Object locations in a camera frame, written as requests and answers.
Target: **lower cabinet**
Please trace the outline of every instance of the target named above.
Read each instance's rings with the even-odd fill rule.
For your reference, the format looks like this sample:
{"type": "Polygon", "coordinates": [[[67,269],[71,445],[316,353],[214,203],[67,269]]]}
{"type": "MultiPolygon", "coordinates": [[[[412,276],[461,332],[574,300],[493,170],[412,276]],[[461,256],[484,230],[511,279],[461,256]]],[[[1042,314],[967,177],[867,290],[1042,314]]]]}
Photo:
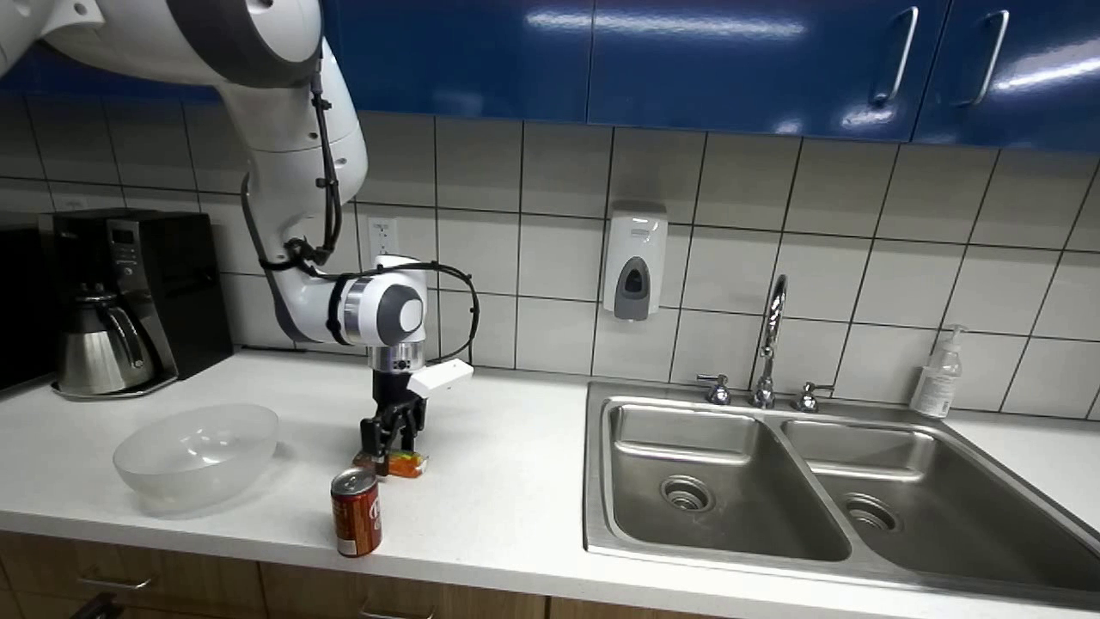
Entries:
{"type": "Polygon", "coordinates": [[[697,617],[551,600],[551,619],[697,619],[697,617]]]}
{"type": "Polygon", "coordinates": [[[256,563],[47,538],[0,538],[0,559],[24,619],[67,619],[108,592],[127,619],[261,619],[256,563]]]}
{"type": "Polygon", "coordinates": [[[624,604],[0,533],[0,619],[691,619],[624,604]]]}
{"type": "Polygon", "coordinates": [[[272,619],[544,619],[547,600],[265,563],[272,619]]]}

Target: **bottle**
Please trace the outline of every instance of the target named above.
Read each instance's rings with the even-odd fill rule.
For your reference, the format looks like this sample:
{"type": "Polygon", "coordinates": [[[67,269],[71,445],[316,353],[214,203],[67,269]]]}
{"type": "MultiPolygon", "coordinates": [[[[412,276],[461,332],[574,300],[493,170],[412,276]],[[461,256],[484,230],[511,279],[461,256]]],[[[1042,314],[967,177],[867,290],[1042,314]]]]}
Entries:
{"type": "Polygon", "coordinates": [[[943,418],[951,408],[959,381],[961,381],[961,327],[951,322],[951,327],[945,327],[943,339],[936,343],[936,351],[921,366],[921,379],[917,379],[917,387],[906,406],[913,414],[943,418]]]}

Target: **clear plastic bowl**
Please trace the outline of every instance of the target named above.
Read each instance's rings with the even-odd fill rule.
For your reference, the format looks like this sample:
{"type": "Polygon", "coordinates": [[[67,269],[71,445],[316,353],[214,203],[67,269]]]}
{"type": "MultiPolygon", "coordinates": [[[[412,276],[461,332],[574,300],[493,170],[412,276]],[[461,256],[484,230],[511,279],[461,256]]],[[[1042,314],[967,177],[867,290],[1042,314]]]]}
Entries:
{"type": "Polygon", "coordinates": [[[114,472],[149,512],[187,512],[242,492],[278,445],[278,416],[265,406],[184,408],[149,423],[114,451],[114,472]]]}

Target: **blue cabinet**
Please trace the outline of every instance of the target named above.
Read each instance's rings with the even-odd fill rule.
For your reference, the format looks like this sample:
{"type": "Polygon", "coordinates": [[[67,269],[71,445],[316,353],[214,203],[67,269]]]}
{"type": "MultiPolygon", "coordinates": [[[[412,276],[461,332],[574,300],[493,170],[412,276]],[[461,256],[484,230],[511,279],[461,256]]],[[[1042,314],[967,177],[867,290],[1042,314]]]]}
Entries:
{"type": "Polygon", "coordinates": [[[602,0],[590,117],[636,127],[913,131],[945,0],[602,0]]]}
{"type": "Polygon", "coordinates": [[[590,0],[331,0],[357,107],[586,117],[590,0]]]}
{"type": "Polygon", "coordinates": [[[956,0],[917,142],[1100,151],[1100,0],[956,0]]]}

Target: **soap dispenser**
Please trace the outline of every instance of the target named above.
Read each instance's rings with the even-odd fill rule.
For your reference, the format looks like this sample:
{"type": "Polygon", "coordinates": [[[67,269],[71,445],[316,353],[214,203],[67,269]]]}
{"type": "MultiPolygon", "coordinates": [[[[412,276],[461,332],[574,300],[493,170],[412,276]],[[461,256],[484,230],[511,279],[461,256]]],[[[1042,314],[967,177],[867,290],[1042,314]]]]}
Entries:
{"type": "Polygon", "coordinates": [[[622,203],[611,209],[602,284],[602,307],[607,314],[617,321],[646,321],[660,308],[662,248],[662,206],[622,203]]]}

